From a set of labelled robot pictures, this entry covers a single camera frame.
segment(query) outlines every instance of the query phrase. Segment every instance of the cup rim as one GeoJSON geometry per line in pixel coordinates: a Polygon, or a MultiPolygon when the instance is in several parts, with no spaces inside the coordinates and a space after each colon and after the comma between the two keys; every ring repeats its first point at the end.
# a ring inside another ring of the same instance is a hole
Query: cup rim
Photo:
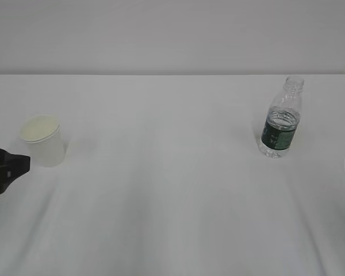
{"type": "Polygon", "coordinates": [[[39,143],[39,142],[42,142],[42,141],[45,141],[45,140],[48,140],[49,138],[51,138],[52,136],[54,136],[60,129],[60,122],[59,122],[59,119],[53,115],[48,115],[48,114],[40,114],[40,115],[35,115],[35,116],[32,116],[30,118],[28,118],[22,125],[21,129],[20,129],[20,134],[19,134],[19,137],[26,143],[28,144],[36,144],[36,143],[39,143]],[[42,137],[40,139],[35,139],[35,140],[28,140],[26,138],[23,137],[22,135],[22,131],[23,129],[31,122],[33,121],[34,119],[36,118],[39,118],[39,117],[50,117],[52,119],[55,119],[56,123],[57,123],[57,126],[56,128],[48,135],[46,135],[45,137],[42,137]]]}

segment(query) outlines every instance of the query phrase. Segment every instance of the bottle label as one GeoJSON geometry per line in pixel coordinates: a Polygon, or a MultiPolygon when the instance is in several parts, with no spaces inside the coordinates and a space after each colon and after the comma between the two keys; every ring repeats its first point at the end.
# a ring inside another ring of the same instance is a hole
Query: bottle label
{"type": "Polygon", "coordinates": [[[292,143],[295,130],[296,128],[290,131],[280,131],[271,126],[266,120],[261,140],[266,146],[273,150],[286,150],[292,143]]]}

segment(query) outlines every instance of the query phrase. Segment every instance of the paper cup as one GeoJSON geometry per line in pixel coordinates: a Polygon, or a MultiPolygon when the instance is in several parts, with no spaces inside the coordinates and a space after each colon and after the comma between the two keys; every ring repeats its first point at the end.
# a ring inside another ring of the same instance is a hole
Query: paper cup
{"type": "Polygon", "coordinates": [[[36,163],[54,167],[64,160],[65,150],[57,118],[49,115],[31,118],[22,126],[20,138],[26,142],[36,163]]]}

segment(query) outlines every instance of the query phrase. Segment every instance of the white wall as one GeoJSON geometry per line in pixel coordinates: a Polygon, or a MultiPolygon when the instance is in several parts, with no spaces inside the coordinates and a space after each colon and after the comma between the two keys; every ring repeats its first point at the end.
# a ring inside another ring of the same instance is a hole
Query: white wall
{"type": "Polygon", "coordinates": [[[345,0],[0,0],[0,74],[345,73],[345,0]]]}

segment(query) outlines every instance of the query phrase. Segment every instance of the water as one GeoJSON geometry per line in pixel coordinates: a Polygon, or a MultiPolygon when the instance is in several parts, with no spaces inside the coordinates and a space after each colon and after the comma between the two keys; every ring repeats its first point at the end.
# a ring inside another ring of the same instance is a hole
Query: water
{"type": "Polygon", "coordinates": [[[266,123],[269,126],[267,127],[267,130],[265,127],[263,133],[265,135],[265,133],[271,132],[271,134],[277,136],[277,141],[279,142],[277,143],[277,148],[279,149],[269,148],[263,143],[261,139],[259,142],[259,150],[268,157],[283,157],[289,151],[289,146],[293,137],[293,133],[295,132],[299,124],[299,121],[300,114],[294,109],[277,106],[272,107],[269,110],[266,119],[266,123]]]}

